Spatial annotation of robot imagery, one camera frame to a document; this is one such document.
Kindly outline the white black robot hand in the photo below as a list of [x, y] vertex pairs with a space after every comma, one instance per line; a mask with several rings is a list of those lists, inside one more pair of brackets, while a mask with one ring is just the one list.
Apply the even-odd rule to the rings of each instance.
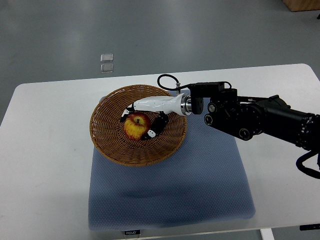
[[150, 140], [157, 137], [165, 129], [169, 122], [168, 114], [176, 113], [180, 116], [189, 116], [192, 113], [191, 96], [187, 93], [181, 93], [177, 96], [150, 96], [139, 99], [125, 108], [120, 122], [124, 122], [130, 114], [136, 111], [158, 113], [150, 129], [141, 137], [143, 141]]

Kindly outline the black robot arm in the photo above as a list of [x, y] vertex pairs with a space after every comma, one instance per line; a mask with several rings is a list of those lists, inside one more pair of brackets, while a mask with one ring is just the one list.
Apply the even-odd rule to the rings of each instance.
[[296, 161], [304, 174], [319, 179], [320, 172], [304, 166], [304, 162], [320, 154], [320, 116], [297, 111], [278, 95], [271, 97], [239, 96], [237, 89], [225, 82], [199, 82], [186, 85], [190, 96], [182, 98], [178, 109], [200, 115], [204, 98], [209, 98], [206, 125], [239, 138], [250, 140], [261, 133], [292, 143], [307, 151]]

